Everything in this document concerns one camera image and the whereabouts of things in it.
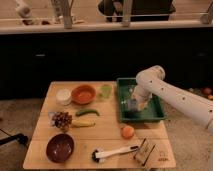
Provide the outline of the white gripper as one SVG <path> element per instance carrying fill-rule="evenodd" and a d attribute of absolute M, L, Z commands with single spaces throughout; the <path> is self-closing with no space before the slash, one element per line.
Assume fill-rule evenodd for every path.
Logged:
<path fill-rule="evenodd" d="M 132 98 L 137 100 L 138 110 L 142 111 L 147 107 L 147 104 L 152 98 L 152 95 L 148 90 L 145 90 L 140 86 L 136 86 L 133 90 Z"/>

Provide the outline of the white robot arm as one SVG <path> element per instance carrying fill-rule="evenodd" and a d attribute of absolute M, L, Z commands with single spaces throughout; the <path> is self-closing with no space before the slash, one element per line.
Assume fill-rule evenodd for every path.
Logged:
<path fill-rule="evenodd" d="M 140 71 L 135 77 L 136 87 L 133 91 L 137 102 L 148 101 L 150 94 L 155 94 L 213 132 L 213 102 L 168 84 L 164 78 L 165 70 L 159 65 Z"/>

